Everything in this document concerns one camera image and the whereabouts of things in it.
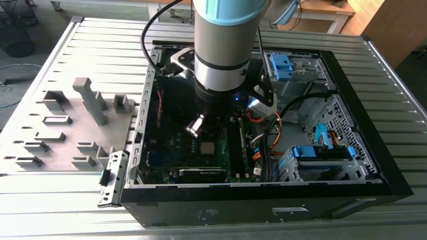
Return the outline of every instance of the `side panel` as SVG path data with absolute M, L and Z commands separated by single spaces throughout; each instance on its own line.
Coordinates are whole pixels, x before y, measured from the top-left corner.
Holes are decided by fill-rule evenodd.
M 187 226 L 248 223 L 283 223 L 337 219 L 367 208 L 375 198 L 330 197 L 232 201 L 124 203 L 127 211 L 144 226 Z

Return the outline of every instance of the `light blue robot arm cap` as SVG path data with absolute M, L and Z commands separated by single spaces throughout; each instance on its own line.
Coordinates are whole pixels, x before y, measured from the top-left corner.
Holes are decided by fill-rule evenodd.
M 195 0 L 199 15 L 212 24 L 235 26 L 252 20 L 267 0 Z

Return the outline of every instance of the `wire basket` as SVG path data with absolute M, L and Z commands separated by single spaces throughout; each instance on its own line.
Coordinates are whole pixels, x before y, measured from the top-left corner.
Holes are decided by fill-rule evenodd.
M 0 49 L 12 58 L 27 57 L 36 50 L 26 26 L 6 12 L 0 12 Z

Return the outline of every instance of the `gray bracket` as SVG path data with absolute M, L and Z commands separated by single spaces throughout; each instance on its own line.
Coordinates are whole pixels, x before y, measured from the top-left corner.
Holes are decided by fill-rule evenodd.
M 46 91 L 42 102 L 51 112 L 63 112 L 62 103 L 67 102 L 68 99 L 63 91 Z
M 88 112 L 91 113 L 96 124 L 99 126 L 103 126 L 107 123 L 107 117 L 103 113 L 103 106 L 100 105 L 96 95 L 92 92 L 91 84 L 91 79 L 88 79 L 87 77 L 76 77 L 72 84 L 72 88 L 76 92 L 80 93 L 84 106 Z
M 50 132 L 50 133 L 36 132 L 34 139 L 40 141 L 63 142 L 66 140 L 66 135 L 63 132 Z
M 92 168 L 96 165 L 91 156 L 74 156 L 71 163 L 76 168 Z
M 79 149 L 83 155 L 95 156 L 99 150 L 99 145 L 94 141 L 91 142 L 79 141 L 76 148 Z
M 124 184 L 127 164 L 130 153 L 127 151 L 116 151 L 110 155 L 110 161 L 106 170 L 102 173 L 102 180 L 106 184 L 100 188 L 99 208 L 122 207 L 120 195 Z
M 70 125 L 72 122 L 72 118 L 68 115 L 46 116 L 43 118 L 46 125 Z
M 112 106 L 116 113 L 131 113 L 132 105 L 127 95 L 116 94 L 112 98 Z
M 22 168 L 34 168 L 34 167 L 40 167 L 43 164 L 43 161 L 36 156 L 31 156 L 31 157 L 18 157 L 15 160 L 15 163 Z
M 32 154 L 46 153 L 50 150 L 48 145 L 43 141 L 27 141 L 24 143 L 24 149 Z

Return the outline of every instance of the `red wire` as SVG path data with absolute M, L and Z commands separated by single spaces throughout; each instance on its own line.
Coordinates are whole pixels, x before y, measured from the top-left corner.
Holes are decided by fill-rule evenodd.
M 155 123 L 159 126 L 160 114 L 162 114 L 162 108 L 163 108 L 162 94 L 160 94 L 159 90 L 158 90 L 158 96 L 159 96 L 159 112 L 158 112 L 158 119 L 156 119 Z
M 265 119 L 266 119 L 265 117 L 262 117 L 262 118 L 259 118 L 259 119 L 254 119 L 254 118 L 251 117 L 251 111 L 248 111 L 246 115 L 247 115 L 247 117 L 248 117 L 248 119 L 251 120 L 252 123 L 258 123 L 258 124 L 259 124 L 259 123 L 262 123 L 262 122 L 265 121 Z

